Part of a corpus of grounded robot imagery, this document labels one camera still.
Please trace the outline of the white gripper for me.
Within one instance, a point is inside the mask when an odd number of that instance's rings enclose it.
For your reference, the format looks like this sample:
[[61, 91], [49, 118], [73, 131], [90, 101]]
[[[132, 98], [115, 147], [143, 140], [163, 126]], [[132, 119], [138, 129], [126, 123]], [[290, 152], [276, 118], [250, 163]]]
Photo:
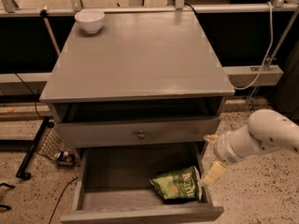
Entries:
[[227, 165], [242, 162], [249, 155], [249, 135], [246, 132], [234, 131], [221, 134], [206, 134], [203, 139], [215, 143], [214, 154], [220, 161], [213, 161], [203, 174], [203, 186], [212, 185], [227, 171]]

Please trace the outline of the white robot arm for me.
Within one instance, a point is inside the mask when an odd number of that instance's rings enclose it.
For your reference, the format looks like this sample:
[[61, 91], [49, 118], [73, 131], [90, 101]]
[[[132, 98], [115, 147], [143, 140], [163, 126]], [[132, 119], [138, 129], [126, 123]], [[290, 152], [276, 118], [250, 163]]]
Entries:
[[204, 140], [214, 146], [217, 159], [202, 177], [202, 185], [210, 186], [225, 174], [229, 165], [250, 156], [269, 154], [285, 148], [299, 152], [299, 126], [270, 109], [253, 112], [242, 128], [221, 135], [208, 134]]

